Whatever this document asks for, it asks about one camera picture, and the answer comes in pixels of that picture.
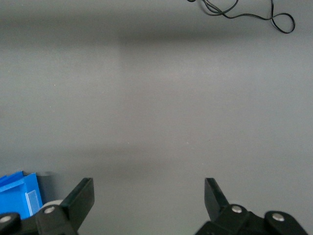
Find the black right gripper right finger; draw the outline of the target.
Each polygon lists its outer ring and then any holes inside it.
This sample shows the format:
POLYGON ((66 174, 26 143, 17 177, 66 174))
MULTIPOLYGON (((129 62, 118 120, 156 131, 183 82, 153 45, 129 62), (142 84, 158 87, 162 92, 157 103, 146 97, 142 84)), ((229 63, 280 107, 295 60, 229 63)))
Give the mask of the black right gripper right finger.
POLYGON ((268 211, 259 217, 241 205, 231 204, 214 178, 204 181, 204 203, 209 215, 197 235, 306 235, 290 214, 268 211))

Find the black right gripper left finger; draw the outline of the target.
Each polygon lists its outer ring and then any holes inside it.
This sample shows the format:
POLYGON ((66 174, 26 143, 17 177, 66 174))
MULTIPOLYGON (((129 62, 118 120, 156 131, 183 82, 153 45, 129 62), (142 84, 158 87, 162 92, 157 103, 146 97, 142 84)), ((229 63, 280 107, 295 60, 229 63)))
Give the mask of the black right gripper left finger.
POLYGON ((2 235, 77 235, 94 204, 94 182, 84 178, 60 204, 42 207, 27 219, 17 212, 0 215, 2 235))

